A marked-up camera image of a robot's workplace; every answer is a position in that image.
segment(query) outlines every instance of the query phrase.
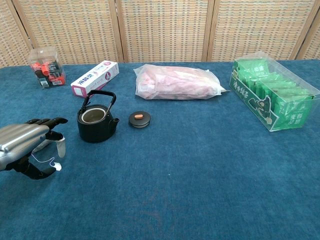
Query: blue tablecloth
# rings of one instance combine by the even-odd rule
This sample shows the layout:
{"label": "blue tablecloth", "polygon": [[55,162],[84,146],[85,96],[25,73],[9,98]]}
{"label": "blue tablecloth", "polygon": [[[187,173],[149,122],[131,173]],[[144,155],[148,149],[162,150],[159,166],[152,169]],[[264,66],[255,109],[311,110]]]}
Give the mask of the blue tablecloth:
{"label": "blue tablecloth", "polygon": [[[281,63],[320,88],[319,60]],[[0,69],[0,127],[69,120],[55,128],[65,158],[54,144],[36,154],[56,157],[60,172],[44,180],[0,172],[0,239],[320,239],[320,109],[303,128],[269,132],[233,91],[208,100],[135,96],[133,69],[142,64],[119,64],[104,87],[117,95],[111,113],[120,122],[96,144],[79,137],[84,99],[70,87],[94,65],[66,65],[67,85],[44,90],[29,66]],[[209,69],[230,89],[231,62],[157,64]],[[151,114],[148,127],[129,126],[135,111]]]}

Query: metal robot hand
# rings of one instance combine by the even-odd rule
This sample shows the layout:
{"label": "metal robot hand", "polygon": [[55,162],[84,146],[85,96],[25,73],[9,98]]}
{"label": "metal robot hand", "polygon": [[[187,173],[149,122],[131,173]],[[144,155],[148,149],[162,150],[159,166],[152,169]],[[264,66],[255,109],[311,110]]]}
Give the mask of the metal robot hand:
{"label": "metal robot hand", "polygon": [[65,138],[52,129],[67,122],[62,117],[32,119],[23,124],[0,128],[0,171],[14,169],[31,179],[44,179],[59,170],[58,168],[61,169],[61,165],[56,163],[53,167],[40,171],[29,162],[29,156],[36,147],[49,140],[57,143],[58,154],[63,158],[66,152]]}

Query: small plastic container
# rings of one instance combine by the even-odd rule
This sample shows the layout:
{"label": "small plastic container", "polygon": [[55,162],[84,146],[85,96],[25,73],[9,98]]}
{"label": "small plastic container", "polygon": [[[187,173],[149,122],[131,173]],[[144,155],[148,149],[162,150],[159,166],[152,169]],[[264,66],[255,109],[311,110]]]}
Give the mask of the small plastic container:
{"label": "small plastic container", "polygon": [[66,84],[66,74],[54,46],[32,49],[28,63],[42,88],[47,89]]}
{"label": "small plastic container", "polygon": [[233,63],[230,87],[270,131],[301,128],[320,91],[258,51]]}

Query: wicker folding screen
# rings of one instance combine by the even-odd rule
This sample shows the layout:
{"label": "wicker folding screen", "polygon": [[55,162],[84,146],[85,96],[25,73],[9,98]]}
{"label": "wicker folding screen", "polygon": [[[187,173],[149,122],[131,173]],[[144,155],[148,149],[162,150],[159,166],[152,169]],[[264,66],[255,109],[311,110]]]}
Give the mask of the wicker folding screen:
{"label": "wicker folding screen", "polygon": [[116,5],[125,61],[197,62],[207,52],[213,0],[116,0]]}
{"label": "wicker folding screen", "polygon": [[320,59],[320,10],[306,36],[298,59]]}
{"label": "wicker folding screen", "polygon": [[27,65],[31,44],[11,1],[0,1],[0,68]]}
{"label": "wicker folding screen", "polygon": [[294,59],[320,0],[215,0],[208,61],[233,61],[259,50]]}
{"label": "wicker folding screen", "polygon": [[13,0],[33,47],[56,46],[64,64],[123,61],[114,0]]}

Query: pink and white box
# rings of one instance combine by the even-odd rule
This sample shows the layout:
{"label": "pink and white box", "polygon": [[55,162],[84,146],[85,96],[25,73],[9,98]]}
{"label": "pink and white box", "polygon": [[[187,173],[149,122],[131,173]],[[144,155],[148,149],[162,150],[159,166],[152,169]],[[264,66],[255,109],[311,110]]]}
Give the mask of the pink and white box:
{"label": "pink and white box", "polygon": [[119,73],[118,63],[104,60],[71,83],[74,95],[85,98],[91,90],[102,89]]}

